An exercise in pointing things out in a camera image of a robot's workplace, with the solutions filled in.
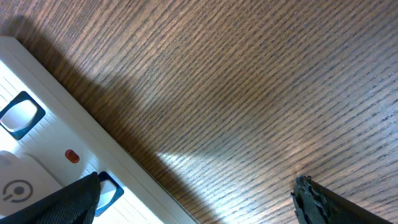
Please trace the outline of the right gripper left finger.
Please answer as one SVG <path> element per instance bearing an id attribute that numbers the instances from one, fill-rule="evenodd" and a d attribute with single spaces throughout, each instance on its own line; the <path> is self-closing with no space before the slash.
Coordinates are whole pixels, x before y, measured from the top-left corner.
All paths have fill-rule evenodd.
<path id="1" fill-rule="evenodd" d="M 92 224 L 100 190 L 100 178 L 93 172 L 1 219 L 1 224 Z"/>

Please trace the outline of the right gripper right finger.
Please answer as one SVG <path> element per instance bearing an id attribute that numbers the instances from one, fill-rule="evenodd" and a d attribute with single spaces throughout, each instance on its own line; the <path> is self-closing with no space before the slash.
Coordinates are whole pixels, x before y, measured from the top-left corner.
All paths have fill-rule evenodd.
<path id="1" fill-rule="evenodd" d="M 300 224 L 391 224 L 316 183 L 310 176 L 298 176 L 290 195 Z"/>

